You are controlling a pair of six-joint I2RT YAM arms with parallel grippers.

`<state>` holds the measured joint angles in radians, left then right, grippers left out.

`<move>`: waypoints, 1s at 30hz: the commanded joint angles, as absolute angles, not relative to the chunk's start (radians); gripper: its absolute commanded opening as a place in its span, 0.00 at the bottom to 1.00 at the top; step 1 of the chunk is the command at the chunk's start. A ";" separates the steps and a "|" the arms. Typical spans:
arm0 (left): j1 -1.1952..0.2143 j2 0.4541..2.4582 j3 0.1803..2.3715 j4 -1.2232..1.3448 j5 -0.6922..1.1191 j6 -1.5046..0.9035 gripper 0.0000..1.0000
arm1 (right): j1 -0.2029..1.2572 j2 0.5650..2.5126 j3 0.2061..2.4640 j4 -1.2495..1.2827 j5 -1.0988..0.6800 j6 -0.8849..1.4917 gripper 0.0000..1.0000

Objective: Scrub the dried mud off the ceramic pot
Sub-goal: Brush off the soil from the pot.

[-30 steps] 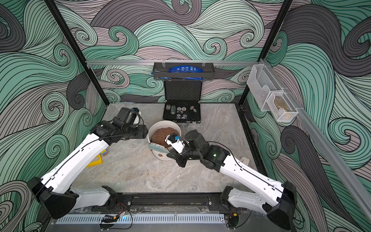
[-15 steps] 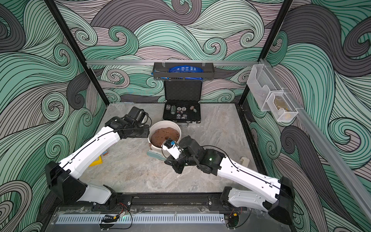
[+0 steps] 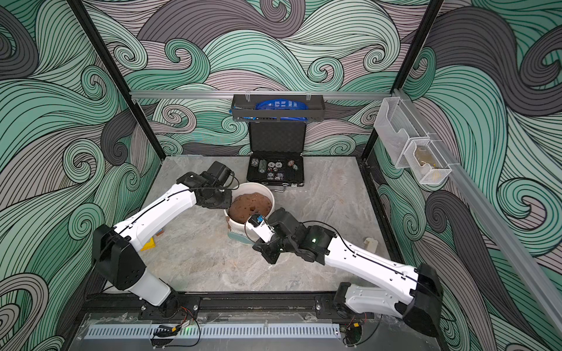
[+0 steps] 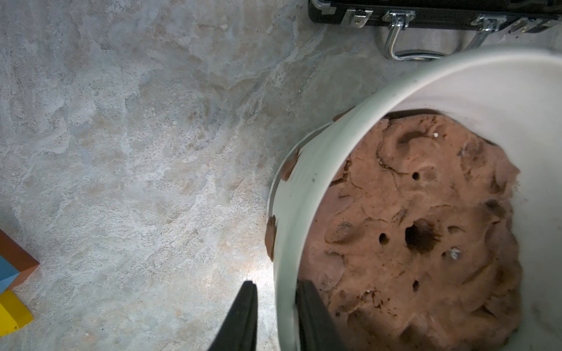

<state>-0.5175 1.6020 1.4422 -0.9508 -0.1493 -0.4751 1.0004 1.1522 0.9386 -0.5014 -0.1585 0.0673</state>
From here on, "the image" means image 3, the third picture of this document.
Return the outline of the teal scrub brush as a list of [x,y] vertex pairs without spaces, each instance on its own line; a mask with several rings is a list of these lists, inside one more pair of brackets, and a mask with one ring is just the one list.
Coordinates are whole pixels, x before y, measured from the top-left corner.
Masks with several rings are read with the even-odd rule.
[[253,245],[254,244],[254,242],[252,240],[250,240],[249,238],[247,238],[247,236],[244,235],[243,233],[229,231],[228,232],[228,238],[230,238],[234,241],[237,241],[239,243],[242,243],[242,244],[247,244],[247,245]]

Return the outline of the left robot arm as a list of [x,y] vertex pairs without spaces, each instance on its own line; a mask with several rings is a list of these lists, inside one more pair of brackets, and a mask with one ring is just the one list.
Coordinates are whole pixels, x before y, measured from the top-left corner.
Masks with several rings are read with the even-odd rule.
[[180,176],[168,191],[130,218],[99,226],[92,237],[94,270],[117,290],[132,293],[154,307],[165,306],[173,290],[148,270],[139,252],[159,230],[194,206],[228,209],[233,182],[240,185],[235,172],[214,162],[200,174]]

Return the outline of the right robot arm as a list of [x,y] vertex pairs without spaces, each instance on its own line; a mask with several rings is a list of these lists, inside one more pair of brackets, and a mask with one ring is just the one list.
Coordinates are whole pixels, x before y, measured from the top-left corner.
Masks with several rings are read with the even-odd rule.
[[426,336],[439,335],[443,288],[437,270],[427,263],[414,267],[388,260],[351,244],[331,225],[300,222],[284,208],[268,218],[251,215],[244,229],[257,235],[253,249],[271,265],[291,253],[370,282],[368,288],[340,286],[340,303],[355,314],[385,314]]

